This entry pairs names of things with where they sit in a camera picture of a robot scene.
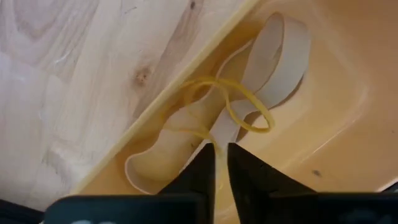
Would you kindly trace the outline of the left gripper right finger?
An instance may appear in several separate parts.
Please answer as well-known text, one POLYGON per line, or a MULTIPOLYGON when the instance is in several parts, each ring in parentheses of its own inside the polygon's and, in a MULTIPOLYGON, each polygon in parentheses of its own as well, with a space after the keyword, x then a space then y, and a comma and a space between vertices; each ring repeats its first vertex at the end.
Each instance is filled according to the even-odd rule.
POLYGON ((314 224, 315 191, 236 143, 228 144, 228 172, 241 224, 314 224))

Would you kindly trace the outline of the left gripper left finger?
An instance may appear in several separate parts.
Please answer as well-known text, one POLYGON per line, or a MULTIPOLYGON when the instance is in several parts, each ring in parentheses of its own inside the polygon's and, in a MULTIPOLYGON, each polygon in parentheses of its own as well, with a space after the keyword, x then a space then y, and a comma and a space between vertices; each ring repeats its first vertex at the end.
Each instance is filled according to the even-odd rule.
POLYGON ((215 179, 215 147, 207 143, 158 193, 168 199, 160 209, 160 224, 213 224, 215 179))

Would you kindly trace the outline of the thin yellow rubber band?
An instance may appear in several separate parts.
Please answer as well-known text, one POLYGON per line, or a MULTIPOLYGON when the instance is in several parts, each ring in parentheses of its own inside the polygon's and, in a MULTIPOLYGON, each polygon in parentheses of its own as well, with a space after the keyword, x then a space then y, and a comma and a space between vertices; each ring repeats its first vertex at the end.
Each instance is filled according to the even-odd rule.
POLYGON ((183 84, 183 86, 191 87, 190 93, 185 97, 185 101, 189 102, 191 100, 192 93, 195 92, 197 88, 205 85, 210 85, 220 89, 226 102, 225 108, 218 116, 212 128, 208 129, 202 124, 199 124, 199 127, 193 129, 178 128, 166 124, 164 129, 191 133, 196 137, 203 139, 203 142, 194 151, 192 156, 184 165, 184 168, 187 168, 193 159, 196 158, 197 154, 202 150, 205 144, 211 143, 216 152, 215 164, 216 171, 218 172, 226 168, 227 145, 228 143, 235 141, 241 128, 255 133, 268 133, 275 126, 275 121, 266 106, 266 96, 268 95, 267 83, 261 86, 258 91, 253 93, 234 80, 225 78, 216 79, 211 77, 197 78, 196 80, 183 84), (248 114, 256 111, 261 112, 267 121, 268 127, 258 128, 251 126, 244 121, 244 118, 248 114))

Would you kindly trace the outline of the wide beige rubber band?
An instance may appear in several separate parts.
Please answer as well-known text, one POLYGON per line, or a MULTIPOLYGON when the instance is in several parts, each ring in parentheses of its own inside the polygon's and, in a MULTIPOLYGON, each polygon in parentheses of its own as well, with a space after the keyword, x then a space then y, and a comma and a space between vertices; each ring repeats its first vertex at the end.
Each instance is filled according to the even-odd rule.
MULTIPOLYGON (((310 46, 310 34, 305 24, 274 13, 255 38, 224 60, 215 75, 203 75, 186 82, 204 77, 225 78, 242 84, 253 93, 267 83, 266 106, 270 112, 299 84, 308 67, 310 46)), ((226 106, 217 87, 201 86, 186 102, 185 97, 190 90, 190 86, 182 85, 182 106, 166 112, 154 140, 142 152, 129 156, 125 161, 127 180, 145 194, 156 194, 176 178, 203 142, 202 138, 191 133, 171 131, 164 126, 193 129, 202 124, 211 129, 226 106)), ((268 127, 259 111, 248 114, 244 121, 258 128, 268 127)))

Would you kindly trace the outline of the yellow plastic bin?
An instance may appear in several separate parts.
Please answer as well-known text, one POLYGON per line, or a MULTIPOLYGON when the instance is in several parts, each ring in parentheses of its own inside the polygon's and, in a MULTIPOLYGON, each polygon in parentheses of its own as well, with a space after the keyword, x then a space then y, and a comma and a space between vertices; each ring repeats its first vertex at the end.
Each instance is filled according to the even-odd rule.
POLYGON ((159 112, 178 107, 177 86, 213 75, 275 12, 308 27, 308 70, 295 93, 271 111, 276 127, 269 134, 247 133, 239 145, 321 191, 374 192, 398 182, 398 0, 249 0, 74 194, 137 195, 124 161, 159 137, 159 112))

